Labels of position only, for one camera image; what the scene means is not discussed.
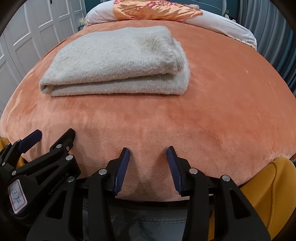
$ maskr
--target label sticker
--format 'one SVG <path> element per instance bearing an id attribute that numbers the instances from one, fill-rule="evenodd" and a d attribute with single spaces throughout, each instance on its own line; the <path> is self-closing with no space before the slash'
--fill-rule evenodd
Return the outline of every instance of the label sticker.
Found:
<path id="1" fill-rule="evenodd" d="M 28 204 L 19 179 L 14 181 L 13 184 L 8 187 L 8 194 L 15 214 L 21 211 Z"/>

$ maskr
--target curtain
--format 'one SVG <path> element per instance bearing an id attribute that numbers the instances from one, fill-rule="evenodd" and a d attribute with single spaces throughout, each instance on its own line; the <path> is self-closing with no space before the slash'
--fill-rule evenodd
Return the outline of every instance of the curtain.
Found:
<path id="1" fill-rule="evenodd" d="M 258 52 L 296 96 L 296 38 L 279 10 L 270 0 L 240 0 L 237 22 L 251 30 Z"/>

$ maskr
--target floral pillowcase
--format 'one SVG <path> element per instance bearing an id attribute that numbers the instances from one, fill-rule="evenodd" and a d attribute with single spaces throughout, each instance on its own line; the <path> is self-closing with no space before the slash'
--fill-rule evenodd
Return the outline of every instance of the floral pillowcase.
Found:
<path id="1" fill-rule="evenodd" d="M 184 22 L 202 15 L 197 5 L 169 1 L 114 0 L 113 14 L 117 20 L 150 19 Z"/>

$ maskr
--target yellow fabric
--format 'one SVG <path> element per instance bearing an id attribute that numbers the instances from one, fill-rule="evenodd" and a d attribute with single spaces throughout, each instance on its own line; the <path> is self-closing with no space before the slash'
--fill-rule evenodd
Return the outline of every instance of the yellow fabric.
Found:
<path id="1" fill-rule="evenodd" d="M 165 0 L 115 0 L 113 14 L 117 20 L 150 19 L 184 22 L 202 15 L 197 7 Z"/>
<path id="2" fill-rule="evenodd" d="M 252 178 L 241 191 L 267 227 L 271 239 L 284 227 L 296 207 L 296 169 L 279 157 Z M 210 218 L 208 240 L 214 238 L 214 215 Z"/>
<path id="3" fill-rule="evenodd" d="M 7 138 L 0 138 L 0 151 L 9 143 L 9 140 Z M 25 165 L 25 159 L 20 157 L 18 163 L 17 163 L 17 168 Z"/>

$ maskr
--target orange floral fabric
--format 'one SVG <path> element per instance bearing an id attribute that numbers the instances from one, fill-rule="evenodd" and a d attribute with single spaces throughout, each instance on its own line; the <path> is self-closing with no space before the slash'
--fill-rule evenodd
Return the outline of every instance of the orange floral fabric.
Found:
<path id="1" fill-rule="evenodd" d="M 117 20 L 150 19 L 184 22 L 202 15 L 198 7 L 169 1 L 114 0 L 113 14 Z"/>
<path id="2" fill-rule="evenodd" d="M 40 91 L 38 83 L 56 54 L 75 39 L 156 25 L 167 27 L 186 52 L 191 76 L 183 95 L 51 97 Z M 176 201 L 182 197 L 166 160 L 168 146 L 206 175 L 227 174 L 241 185 L 277 157 L 296 152 L 295 109 L 296 99 L 277 71 L 239 41 L 176 21 L 114 21 L 70 36 L 31 69 L 1 116 L 0 136 L 14 143 L 41 130 L 45 138 L 24 154 L 31 161 L 73 128 L 71 155 L 81 177 L 106 167 L 127 147 L 131 159 L 118 198 Z"/>

